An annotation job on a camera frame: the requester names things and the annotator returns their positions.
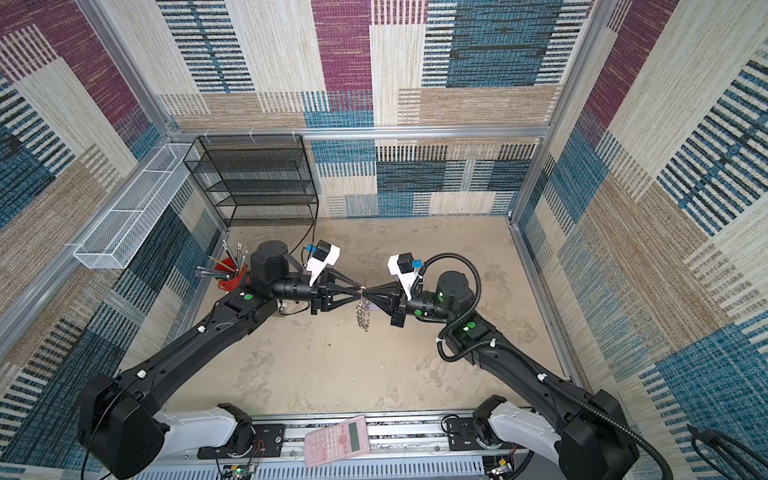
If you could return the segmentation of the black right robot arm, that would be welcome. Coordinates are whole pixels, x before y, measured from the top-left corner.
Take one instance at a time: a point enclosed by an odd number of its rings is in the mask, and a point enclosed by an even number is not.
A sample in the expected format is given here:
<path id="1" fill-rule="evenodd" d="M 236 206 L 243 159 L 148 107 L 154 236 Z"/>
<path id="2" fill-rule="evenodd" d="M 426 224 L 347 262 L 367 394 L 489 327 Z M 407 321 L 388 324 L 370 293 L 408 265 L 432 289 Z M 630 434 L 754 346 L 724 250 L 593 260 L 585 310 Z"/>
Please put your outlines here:
<path id="1" fill-rule="evenodd" d="M 592 394 L 534 361 L 485 320 L 476 290 L 460 272 L 440 275 L 435 291 L 416 293 L 401 281 L 368 289 L 364 298 L 400 326 L 408 316 L 443 323 L 437 340 L 445 361 L 465 360 L 519 394 L 529 411 L 494 395 L 473 413 L 480 443 L 517 444 L 556 464 L 568 479 L 621 479 L 640 457 L 622 407 L 605 391 Z"/>

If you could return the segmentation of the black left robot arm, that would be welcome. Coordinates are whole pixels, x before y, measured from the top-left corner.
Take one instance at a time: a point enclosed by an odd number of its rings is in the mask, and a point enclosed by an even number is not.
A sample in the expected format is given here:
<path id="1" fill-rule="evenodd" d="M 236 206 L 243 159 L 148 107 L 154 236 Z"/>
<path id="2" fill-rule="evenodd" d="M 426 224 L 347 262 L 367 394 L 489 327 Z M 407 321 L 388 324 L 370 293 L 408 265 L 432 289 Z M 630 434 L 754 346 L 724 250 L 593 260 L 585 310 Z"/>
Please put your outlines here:
<path id="1" fill-rule="evenodd" d="M 359 297 L 361 285 L 333 267 L 338 247 L 321 241 L 309 252 L 301 265 L 286 243 L 260 244 L 237 286 L 200 322 L 136 366 L 90 380 L 79 397 L 77 440 L 85 457 L 98 460 L 113 477 L 129 479 L 155 459 L 186 450 L 253 456 L 256 434 L 250 419 L 234 406 L 221 404 L 170 419 L 160 411 L 201 368 L 277 313 L 280 301 L 305 301 L 317 313 Z"/>

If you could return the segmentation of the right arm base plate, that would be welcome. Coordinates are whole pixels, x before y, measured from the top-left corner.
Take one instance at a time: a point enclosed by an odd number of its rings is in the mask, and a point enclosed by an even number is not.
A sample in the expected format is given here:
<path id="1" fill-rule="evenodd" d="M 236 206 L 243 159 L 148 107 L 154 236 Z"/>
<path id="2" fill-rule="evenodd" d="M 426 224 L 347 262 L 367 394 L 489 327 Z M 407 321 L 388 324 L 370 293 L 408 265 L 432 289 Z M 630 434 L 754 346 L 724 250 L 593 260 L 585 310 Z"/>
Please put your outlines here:
<path id="1" fill-rule="evenodd" d="M 448 414 L 441 418 L 440 428 L 446 435 L 449 450 L 455 451 L 480 451 L 486 454 L 526 453 L 524 446 L 503 442 L 495 447 L 482 444 L 478 441 L 471 417 L 460 417 L 457 414 Z"/>

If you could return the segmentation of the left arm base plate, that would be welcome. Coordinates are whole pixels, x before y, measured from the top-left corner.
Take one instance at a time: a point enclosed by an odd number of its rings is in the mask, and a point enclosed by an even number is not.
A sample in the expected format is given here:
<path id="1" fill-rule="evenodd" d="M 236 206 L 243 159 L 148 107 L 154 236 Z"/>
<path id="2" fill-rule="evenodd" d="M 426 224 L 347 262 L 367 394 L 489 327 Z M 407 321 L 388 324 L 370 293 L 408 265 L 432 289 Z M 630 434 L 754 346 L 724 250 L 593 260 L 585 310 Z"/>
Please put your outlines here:
<path id="1" fill-rule="evenodd" d="M 196 458 L 237 461 L 276 458 L 282 452 L 284 431 L 284 424 L 241 425 L 223 446 L 201 447 Z"/>

